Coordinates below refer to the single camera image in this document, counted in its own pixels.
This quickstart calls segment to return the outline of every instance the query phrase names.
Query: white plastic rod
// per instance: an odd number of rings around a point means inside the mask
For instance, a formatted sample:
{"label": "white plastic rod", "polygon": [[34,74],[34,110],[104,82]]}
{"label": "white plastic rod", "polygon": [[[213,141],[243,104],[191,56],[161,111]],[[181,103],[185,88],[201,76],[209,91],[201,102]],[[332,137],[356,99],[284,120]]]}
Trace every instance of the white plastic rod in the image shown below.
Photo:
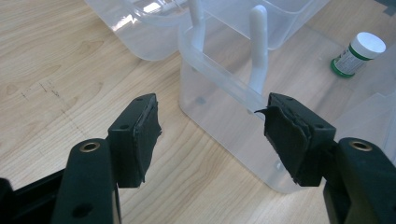
{"label": "white plastic rod", "polygon": [[191,43],[203,51],[205,42],[205,15],[201,0],[189,0],[193,36]]}
{"label": "white plastic rod", "polygon": [[250,11],[251,74],[249,87],[262,94],[268,68],[267,10],[264,6],[255,6]]}

